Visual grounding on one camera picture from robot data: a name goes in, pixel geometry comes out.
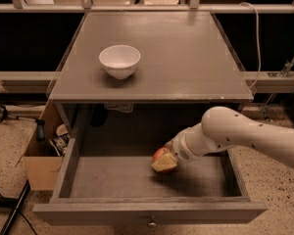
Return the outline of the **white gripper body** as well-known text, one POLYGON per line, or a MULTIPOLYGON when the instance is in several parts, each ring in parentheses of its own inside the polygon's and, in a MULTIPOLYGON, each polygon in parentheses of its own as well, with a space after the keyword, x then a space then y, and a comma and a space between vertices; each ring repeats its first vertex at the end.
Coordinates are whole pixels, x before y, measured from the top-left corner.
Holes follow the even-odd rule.
POLYGON ((196 156, 190 151, 186 143, 186 131, 180 131, 172 140, 171 152, 182 163, 190 163, 196 160, 196 156))

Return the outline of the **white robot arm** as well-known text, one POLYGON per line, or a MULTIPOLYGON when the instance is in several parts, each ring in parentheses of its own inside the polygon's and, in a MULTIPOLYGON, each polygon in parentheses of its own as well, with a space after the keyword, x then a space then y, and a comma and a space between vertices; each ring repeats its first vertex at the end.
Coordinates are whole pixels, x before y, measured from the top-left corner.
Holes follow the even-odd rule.
POLYGON ((179 162, 196 161, 234 146, 252 148, 294 168, 294 128, 260 123, 227 107, 208 109, 199 123, 180 131, 155 153, 151 167, 167 172, 179 162))

